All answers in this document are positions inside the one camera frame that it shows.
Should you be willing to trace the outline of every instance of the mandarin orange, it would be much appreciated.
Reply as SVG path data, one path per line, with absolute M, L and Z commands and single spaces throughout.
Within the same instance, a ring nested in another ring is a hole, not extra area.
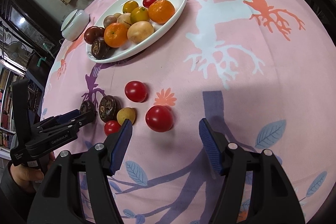
M 157 0 L 149 6 L 148 14 L 152 21 L 164 24 L 175 14 L 175 8 L 168 0 Z
M 128 29 L 122 23 L 108 25 L 104 32 L 104 40 L 112 48 L 118 48 L 127 41 Z

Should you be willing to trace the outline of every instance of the human hand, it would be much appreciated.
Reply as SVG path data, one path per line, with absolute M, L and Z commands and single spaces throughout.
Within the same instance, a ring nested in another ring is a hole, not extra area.
M 48 170 L 54 161 L 55 155 L 54 152 L 51 152 L 49 154 Z M 22 164 L 18 166 L 11 165 L 9 171 L 15 183 L 27 193 L 35 193 L 32 181 L 42 180 L 44 178 L 44 175 L 40 170 L 29 168 Z

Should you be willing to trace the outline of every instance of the plate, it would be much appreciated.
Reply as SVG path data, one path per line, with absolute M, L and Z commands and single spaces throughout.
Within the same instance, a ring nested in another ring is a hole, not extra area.
M 129 0 L 117 0 L 115 3 L 113 3 L 103 14 L 102 16 L 97 20 L 95 23 L 95 26 L 98 27 L 103 27 L 103 22 L 105 17 L 109 15 L 113 15 L 115 13 L 122 13 L 123 10 L 123 5 L 125 2 Z M 138 2 L 139 6 L 142 6 L 142 1 L 143 0 L 135 0 Z M 98 60 L 93 57 L 91 54 L 91 45 L 86 44 L 86 54 L 89 57 L 90 60 L 96 63 L 111 63 L 111 62 L 117 62 L 120 60 L 123 60 L 125 58 L 131 57 L 145 48 L 149 47 L 152 45 L 155 41 L 157 41 L 159 38 L 161 38 L 173 25 L 174 23 L 178 20 L 180 17 L 185 4 L 187 0 L 169 0 L 175 8 L 175 14 L 169 19 L 165 24 L 160 25 L 155 22 L 150 21 L 150 23 L 154 27 L 154 33 L 146 38 L 144 41 L 140 42 L 139 44 L 133 44 L 130 41 L 127 41 L 124 45 L 121 47 L 117 48 L 115 51 L 110 51 L 110 55 L 107 55 L 105 59 Z

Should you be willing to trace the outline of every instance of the red tomato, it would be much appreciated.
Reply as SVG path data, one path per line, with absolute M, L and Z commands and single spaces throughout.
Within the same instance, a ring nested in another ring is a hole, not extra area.
M 146 113 L 146 123 L 156 132 L 166 132 L 173 126 L 173 115 L 165 106 L 153 106 Z
M 117 121 L 108 121 L 104 125 L 104 132 L 106 136 L 108 136 L 112 133 L 117 133 L 120 128 L 121 128 L 121 125 Z
M 131 81 L 125 86 L 125 94 L 132 102 L 141 103 L 147 97 L 147 87 L 139 81 Z
M 149 6 L 151 6 L 152 3 L 154 3 L 156 0 L 143 0 L 142 5 L 148 9 Z

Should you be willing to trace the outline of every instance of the jar lid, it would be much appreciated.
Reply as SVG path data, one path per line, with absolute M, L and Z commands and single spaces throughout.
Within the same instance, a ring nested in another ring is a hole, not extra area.
M 63 24 L 61 26 L 61 32 L 63 32 L 71 23 L 71 21 L 73 20 L 73 18 L 75 17 L 76 13 L 77 13 L 78 9 L 72 11 L 63 21 Z

